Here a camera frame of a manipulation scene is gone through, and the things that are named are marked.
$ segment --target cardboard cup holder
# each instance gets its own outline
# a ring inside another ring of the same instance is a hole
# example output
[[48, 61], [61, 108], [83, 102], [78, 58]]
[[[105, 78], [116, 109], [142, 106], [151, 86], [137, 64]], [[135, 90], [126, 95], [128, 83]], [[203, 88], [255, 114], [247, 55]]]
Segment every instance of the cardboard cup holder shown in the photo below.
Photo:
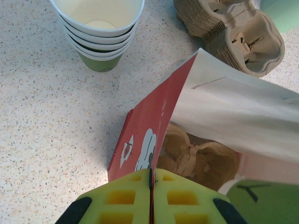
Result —
[[263, 77], [283, 60], [279, 31], [250, 0], [174, 0], [174, 5], [188, 34], [203, 38], [206, 51], [231, 67]]

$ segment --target speckled countertop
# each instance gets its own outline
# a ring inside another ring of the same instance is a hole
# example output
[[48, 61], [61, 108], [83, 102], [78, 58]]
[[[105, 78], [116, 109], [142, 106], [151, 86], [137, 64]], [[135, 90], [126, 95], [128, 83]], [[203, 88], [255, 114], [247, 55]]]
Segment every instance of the speckled countertop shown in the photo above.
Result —
[[[0, 2], [0, 223], [54, 223], [107, 182], [126, 113], [201, 43], [172, 0], [147, 0], [135, 39], [105, 74], [81, 62], [48, 1]], [[299, 28], [265, 80], [299, 92]]]

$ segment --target yellow foam block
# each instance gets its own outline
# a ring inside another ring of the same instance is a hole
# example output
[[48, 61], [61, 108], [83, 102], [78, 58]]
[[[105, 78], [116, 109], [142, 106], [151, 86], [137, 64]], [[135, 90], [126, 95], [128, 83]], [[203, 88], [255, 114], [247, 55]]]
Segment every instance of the yellow foam block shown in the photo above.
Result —
[[163, 169], [156, 169], [155, 177], [155, 224], [227, 223], [213, 202], [229, 202], [226, 196]]
[[92, 203], [79, 224], [148, 224], [149, 169], [142, 169], [82, 194]]

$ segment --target stacked paper cups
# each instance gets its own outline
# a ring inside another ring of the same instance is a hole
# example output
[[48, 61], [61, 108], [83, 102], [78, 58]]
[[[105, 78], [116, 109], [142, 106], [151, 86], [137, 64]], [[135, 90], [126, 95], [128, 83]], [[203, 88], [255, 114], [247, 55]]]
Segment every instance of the stacked paper cups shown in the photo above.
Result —
[[51, 0], [68, 42], [85, 65], [113, 69], [133, 40], [145, 0]]

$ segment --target paper cup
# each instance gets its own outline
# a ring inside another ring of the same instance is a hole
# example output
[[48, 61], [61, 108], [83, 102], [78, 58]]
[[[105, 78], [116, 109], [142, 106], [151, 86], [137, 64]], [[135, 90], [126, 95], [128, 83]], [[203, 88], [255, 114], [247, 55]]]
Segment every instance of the paper cup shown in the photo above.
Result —
[[218, 192], [229, 198], [248, 223], [298, 223], [299, 185], [231, 180]]
[[101, 37], [125, 34], [144, 7], [144, 0], [51, 0], [51, 3], [71, 26]]
[[84, 64], [93, 71], [96, 72], [107, 72], [116, 67], [117, 63], [121, 59], [122, 54], [128, 49], [129, 45], [117, 53], [116, 55], [110, 57], [96, 57], [83, 52], [81, 49], [77, 48], [75, 45], [71, 44], [72, 47], [79, 53], [80, 58]]
[[82, 61], [84, 62], [84, 64], [89, 69], [96, 71], [96, 72], [107, 72], [107, 71], [114, 69], [117, 66], [117, 64], [120, 61], [121, 56], [122, 56], [122, 55], [120, 55], [120, 56], [118, 56], [114, 59], [111, 59], [109, 61], [97, 61], [97, 60], [93, 60], [93, 59], [90, 59], [90, 58], [84, 56], [79, 51], [78, 51], [78, 54], [79, 54], [80, 58], [82, 59]]
[[121, 49], [128, 44], [132, 38], [135, 35], [135, 32], [133, 32], [125, 41], [117, 44], [96, 44], [92, 42], [88, 42], [86, 40], [83, 40], [76, 35], [74, 35], [71, 31], [69, 31], [67, 28], [63, 28], [64, 32], [66, 32], [74, 41], [77, 43], [83, 45], [86, 48], [94, 49], [94, 50], [101, 50], [101, 51], [112, 51], [112, 50], [117, 50]]
[[85, 45], [84, 42], [91, 42], [95, 44], [122, 44], [123, 41], [129, 38], [130, 35], [132, 35], [137, 28], [138, 21], [134, 24], [134, 26], [125, 34], [117, 37], [100, 37], [100, 36], [93, 36], [90, 34], [86, 34], [80, 30], [75, 29], [70, 24], [68, 24], [59, 14], [57, 14], [59, 22], [63, 25], [63, 27], [66, 27], [67, 30], [72, 33], [73, 36], [78, 38], [78, 42]]
[[123, 47], [116, 49], [116, 50], [108, 50], [108, 51], [87, 48], [83, 45], [78, 44], [72, 38], [69, 38], [68, 40], [72, 45], [76, 46], [78, 49], [80, 49], [81, 51], [83, 51], [89, 55], [96, 56], [96, 57], [110, 57], [110, 56], [116, 55], [116, 54], [120, 53], [121, 51], [123, 51], [124, 49], [126, 49], [131, 44], [132, 38], [133, 37], [131, 37], [130, 40]]

